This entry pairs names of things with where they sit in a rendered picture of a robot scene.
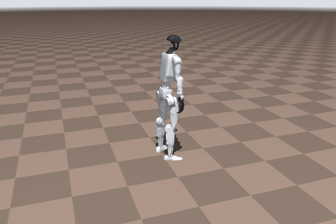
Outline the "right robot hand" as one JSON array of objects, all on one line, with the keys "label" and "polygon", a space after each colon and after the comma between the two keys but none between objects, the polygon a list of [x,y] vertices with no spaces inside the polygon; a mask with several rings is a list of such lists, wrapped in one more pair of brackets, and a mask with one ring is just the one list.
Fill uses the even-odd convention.
[{"label": "right robot hand", "polygon": [[178,97],[178,102],[180,102],[179,104],[179,111],[177,113],[181,113],[184,110],[184,99],[181,100],[181,97]]}]

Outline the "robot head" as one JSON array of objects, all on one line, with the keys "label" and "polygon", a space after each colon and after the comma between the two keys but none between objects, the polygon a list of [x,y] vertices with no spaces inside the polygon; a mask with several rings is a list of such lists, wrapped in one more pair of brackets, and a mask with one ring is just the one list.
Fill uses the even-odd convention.
[{"label": "robot head", "polygon": [[[173,54],[174,50],[178,50],[179,43],[181,42],[181,38],[177,35],[169,35],[167,40],[173,44],[173,47],[170,47],[166,54]],[[175,47],[175,43],[177,43],[177,47]]]}]

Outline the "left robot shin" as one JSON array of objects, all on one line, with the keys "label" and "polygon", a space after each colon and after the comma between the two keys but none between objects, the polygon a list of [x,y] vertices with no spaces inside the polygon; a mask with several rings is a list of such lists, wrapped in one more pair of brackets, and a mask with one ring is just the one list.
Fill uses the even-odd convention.
[{"label": "left robot shin", "polygon": [[[157,121],[157,119],[156,119],[156,121]],[[165,127],[165,124],[163,126],[158,126],[156,124],[156,135],[158,137],[158,146],[160,146],[160,147],[163,146],[163,139],[164,139],[164,134],[165,134],[164,127]]]}]

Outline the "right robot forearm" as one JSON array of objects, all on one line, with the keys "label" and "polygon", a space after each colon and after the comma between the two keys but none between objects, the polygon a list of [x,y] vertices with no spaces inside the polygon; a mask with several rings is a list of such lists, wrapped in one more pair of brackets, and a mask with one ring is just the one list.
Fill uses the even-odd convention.
[{"label": "right robot forearm", "polygon": [[181,100],[184,99],[182,86],[183,86],[183,78],[179,77],[177,80],[176,88],[177,88],[177,99],[178,97],[181,97]]}]

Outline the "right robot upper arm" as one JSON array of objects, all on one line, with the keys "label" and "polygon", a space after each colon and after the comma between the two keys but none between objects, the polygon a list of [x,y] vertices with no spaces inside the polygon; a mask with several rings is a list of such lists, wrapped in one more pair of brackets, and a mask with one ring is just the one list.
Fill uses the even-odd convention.
[{"label": "right robot upper arm", "polygon": [[172,64],[174,65],[174,74],[175,74],[175,81],[177,82],[178,78],[181,77],[181,58],[177,56],[172,57]]}]

